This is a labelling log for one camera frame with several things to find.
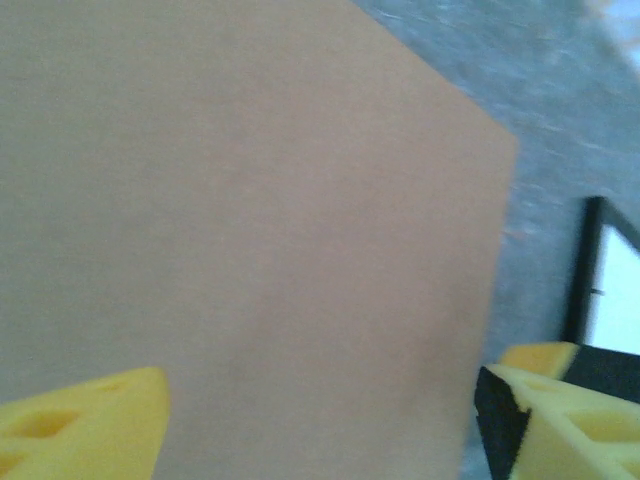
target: cardboard sheet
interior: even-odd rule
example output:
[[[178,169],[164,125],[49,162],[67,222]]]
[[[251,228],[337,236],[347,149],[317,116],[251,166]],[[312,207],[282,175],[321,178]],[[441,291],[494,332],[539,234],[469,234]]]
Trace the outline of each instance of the cardboard sheet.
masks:
[[[159,365],[159,480],[456,478],[511,135],[345,0],[0,44],[1,400]]]

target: white panel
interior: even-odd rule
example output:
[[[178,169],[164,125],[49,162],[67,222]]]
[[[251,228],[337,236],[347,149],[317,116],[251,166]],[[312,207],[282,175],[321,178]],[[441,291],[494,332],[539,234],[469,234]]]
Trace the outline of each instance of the white panel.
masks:
[[[585,343],[640,354],[640,253],[612,227],[602,230]]]

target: black edge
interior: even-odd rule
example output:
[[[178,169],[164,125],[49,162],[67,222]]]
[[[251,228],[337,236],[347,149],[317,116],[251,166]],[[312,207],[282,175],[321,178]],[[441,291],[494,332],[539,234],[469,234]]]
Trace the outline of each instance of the black edge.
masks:
[[[565,342],[582,343],[585,322],[589,314],[593,275],[598,261],[600,233],[605,217],[608,216],[606,207],[607,200],[604,197],[591,197],[587,200],[567,304],[565,330],[562,337]]]
[[[640,356],[583,345],[562,381],[640,403]]]

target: black foam strip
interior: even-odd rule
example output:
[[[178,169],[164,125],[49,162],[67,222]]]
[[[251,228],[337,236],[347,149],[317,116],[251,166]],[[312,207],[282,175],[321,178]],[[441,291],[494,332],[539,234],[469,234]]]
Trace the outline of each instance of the black foam strip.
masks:
[[[640,356],[583,345],[562,381],[640,403]]]
[[[521,412],[511,387],[485,367],[475,391],[478,426],[493,480],[509,480],[531,417]]]
[[[606,217],[606,200],[592,197],[586,202],[580,246],[575,260],[574,277],[569,293],[563,340],[579,343],[584,337],[585,321],[591,302],[593,276],[598,262],[600,235]]]

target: gray floor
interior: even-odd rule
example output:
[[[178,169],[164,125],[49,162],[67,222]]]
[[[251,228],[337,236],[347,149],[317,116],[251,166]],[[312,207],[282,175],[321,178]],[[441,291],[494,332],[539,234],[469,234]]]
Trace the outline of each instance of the gray floor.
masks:
[[[577,0],[357,0],[520,139],[483,362],[562,327],[582,199],[640,223],[640,84]],[[461,478],[489,473],[471,432]]]

